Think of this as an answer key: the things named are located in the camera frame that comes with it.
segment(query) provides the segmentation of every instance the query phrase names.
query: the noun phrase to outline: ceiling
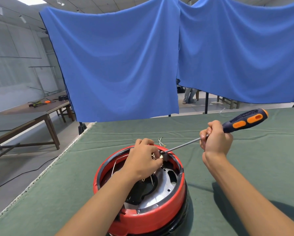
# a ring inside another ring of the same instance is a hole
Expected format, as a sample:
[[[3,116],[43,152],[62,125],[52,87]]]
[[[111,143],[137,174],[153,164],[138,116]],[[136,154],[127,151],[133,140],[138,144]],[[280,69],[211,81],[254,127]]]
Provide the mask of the ceiling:
[[[17,25],[20,27],[31,28],[36,31],[42,31],[45,28],[39,11],[45,6],[51,6],[67,11],[79,11],[80,13],[108,13],[124,10],[137,6],[148,0],[62,0],[65,4],[61,6],[56,0],[44,0],[47,4],[28,6],[17,0],[0,0],[0,6],[3,8],[3,16],[0,15],[0,21]],[[237,0],[249,5],[265,6],[278,0]],[[19,18],[22,15],[27,23],[23,23]]]

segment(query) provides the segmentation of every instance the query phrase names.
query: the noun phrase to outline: screwdriver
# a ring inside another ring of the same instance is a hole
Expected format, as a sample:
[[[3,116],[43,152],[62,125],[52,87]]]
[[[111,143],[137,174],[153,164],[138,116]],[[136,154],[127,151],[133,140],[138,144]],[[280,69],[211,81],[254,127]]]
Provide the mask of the screwdriver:
[[[234,119],[225,122],[223,124],[224,133],[231,133],[234,131],[238,131],[241,129],[247,129],[254,127],[260,123],[262,123],[264,120],[268,118],[268,113],[266,110],[262,108],[254,109],[247,111],[243,114],[240,114],[236,116]],[[188,144],[198,142],[200,138],[194,139],[190,142],[184,143],[180,146],[174,147],[172,149],[166,150],[166,151],[160,151],[160,158],[163,158],[165,161],[168,161],[169,155],[168,152],[171,152],[173,150],[176,150],[178,148],[181,148],[183,146],[186,146]]]

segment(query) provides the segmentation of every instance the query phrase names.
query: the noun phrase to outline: blue cloth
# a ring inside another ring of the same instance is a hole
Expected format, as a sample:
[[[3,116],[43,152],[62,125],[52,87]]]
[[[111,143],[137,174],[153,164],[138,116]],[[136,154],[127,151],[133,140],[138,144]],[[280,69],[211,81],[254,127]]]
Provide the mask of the blue cloth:
[[[100,15],[40,12],[80,122],[178,113],[178,0]]]
[[[294,102],[294,3],[179,6],[181,86],[246,103]]]

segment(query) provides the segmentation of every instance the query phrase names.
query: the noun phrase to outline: white edge trim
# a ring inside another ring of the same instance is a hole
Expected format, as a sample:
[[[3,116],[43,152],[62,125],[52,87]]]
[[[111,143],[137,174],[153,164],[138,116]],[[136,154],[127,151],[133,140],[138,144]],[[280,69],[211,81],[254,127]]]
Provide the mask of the white edge trim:
[[[21,194],[19,194],[3,211],[0,212],[0,217],[6,213],[11,206],[14,205],[31,188],[31,186],[33,186],[95,124],[96,122],[90,123],[87,129],[76,137],[76,139],[62,152],[62,154],[60,154],[34,181],[31,182],[31,184],[29,184],[29,186]]]

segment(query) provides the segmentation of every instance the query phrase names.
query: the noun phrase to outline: orange and black screwdriver handle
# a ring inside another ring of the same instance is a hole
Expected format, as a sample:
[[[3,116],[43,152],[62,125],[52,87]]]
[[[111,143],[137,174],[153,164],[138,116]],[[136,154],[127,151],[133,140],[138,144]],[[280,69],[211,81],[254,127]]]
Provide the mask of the orange and black screwdriver handle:
[[[254,127],[268,118],[268,113],[262,108],[247,111],[223,124],[224,133],[231,133],[241,129]]]

